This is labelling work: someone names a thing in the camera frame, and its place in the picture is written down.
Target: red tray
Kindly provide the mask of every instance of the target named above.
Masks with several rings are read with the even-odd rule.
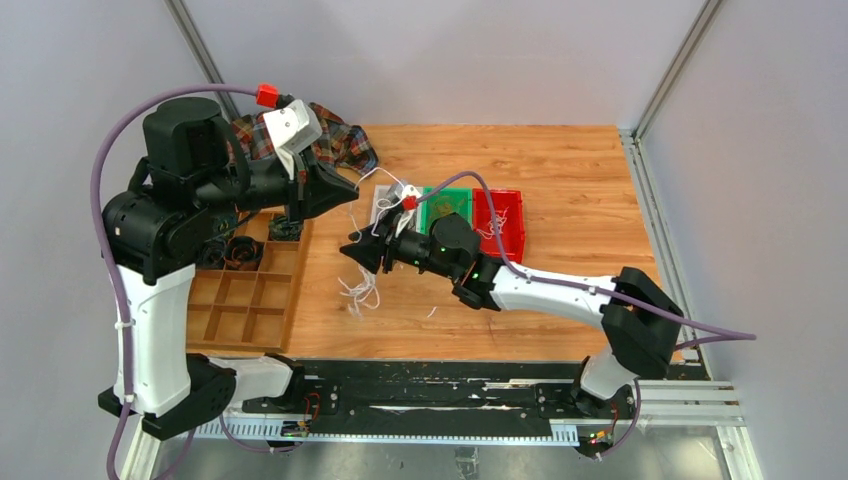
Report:
[[[489,232],[489,222],[492,220],[489,213],[489,204],[482,189],[475,188],[471,191],[473,205],[474,230]],[[521,262],[524,258],[524,211],[521,201],[521,192],[516,190],[492,190],[492,201],[495,204],[495,212],[503,216],[506,212],[506,223],[501,231],[506,256],[513,262]],[[499,256],[498,243],[495,237],[486,238],[480,248],[489,255]]]

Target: plaid cloth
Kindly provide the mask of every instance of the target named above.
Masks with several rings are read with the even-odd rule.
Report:
[[[310,103],[309,107],[315,112],[324,131],[312,144],[312,152],[319,161],[334,168],[341,166],[353,169],[360,175],[377,166],[377,153],[362,127],[346,124],[338,115],[317,103]],[[232,126],[242,149],[249,153],[251,159],[276,158],[261,115],[245,115],[232,122]],[[230,161],[233,161],[232,150]]]

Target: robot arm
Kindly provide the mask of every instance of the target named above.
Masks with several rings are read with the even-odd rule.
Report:
[[[132,318],[116,327],[131,328],[133,342],[125,345],[119,335],[118,378],[98,403],[118,416],[131,402],[144,415],[144,431],[160,440],[213,420],[233,402],[269,397],[285,407],[302,396],[302,367],[286,358],[185,351],[194,263],[203,243],[218,234],[216,216],[283,205],[289,219],[301,221],[359,196],[312,154],[322,131],[314,112],[300,100],[277,102],[278,110],[264,115],[277,158],[249,163],[214,101],[162,103],[144,119],[148,155],[127,191],[103,210]],[[228,164],[228,146],[235,165]],[[134,366],[131,397],[124,394],[125,349]]]
[[[481,252],[479,234],[459,215],[436,220],[424,235],[405,228],[409,208],[401,203],[387,210],[376,225],[351,234],[351,240],[359,241],[341,247],[341,252],[375,274],[380,269],[388,273],[401,262],[418,267],[419,273],[446,277],[452,293],[471,308],[545,312],[603,330],[609,346],[584,360],[570,392],[570,402],[586,416],[594,416],[634,378],[665,377],[680,325],[600,293],[625,293],[679,314],[640,270],[625,267],[616,277],[577,277],[513,264],[525,276],[546,282],[528,280],[500,257]]]

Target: green tray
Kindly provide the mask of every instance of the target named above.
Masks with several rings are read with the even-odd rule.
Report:
[[[425,187],[424,194],[430,193],[433,187]],[[427,200],[421,206],[422,222],[418,226],[419,233],[428,233],[430,225],[437,219],[451,213],[458,213],[469,225],[471,217],[471,189],[470,188],[446,188]]]

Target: white wall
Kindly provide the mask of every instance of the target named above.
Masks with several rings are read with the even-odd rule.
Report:
[[[768,479],[845,478],[848,3],[729,1],[650,132],[710,358]]]
[[[132,106],[203,81],[162,2],[5,2],[0,15],[0,478],[105,478],[115,304],[95,242],[95,151]],[[104,197],[144,154],[140,125]],[[126,438],[125,446],[131,441]]]
[[[186,3],[226,81],[348,121],[632,127],[703,0]]]

